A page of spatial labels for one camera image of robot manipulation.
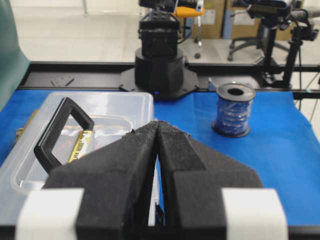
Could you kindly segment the left gripper black foam left finger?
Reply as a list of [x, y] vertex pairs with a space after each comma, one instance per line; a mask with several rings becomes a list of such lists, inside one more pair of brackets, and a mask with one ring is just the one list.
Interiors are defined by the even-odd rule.
[[122, 240], [147, 225], [155, 171], [152, 121], [79, 160], [54, 168], [31, 192], [15, 228], [18, 240]]

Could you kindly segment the left gripper black foam right finger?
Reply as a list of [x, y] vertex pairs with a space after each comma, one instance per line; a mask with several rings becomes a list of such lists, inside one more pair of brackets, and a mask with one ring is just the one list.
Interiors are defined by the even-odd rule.
[[161, 121], [157, 142], [171, 240], [286, 240], [274, 189], [254, 169]]

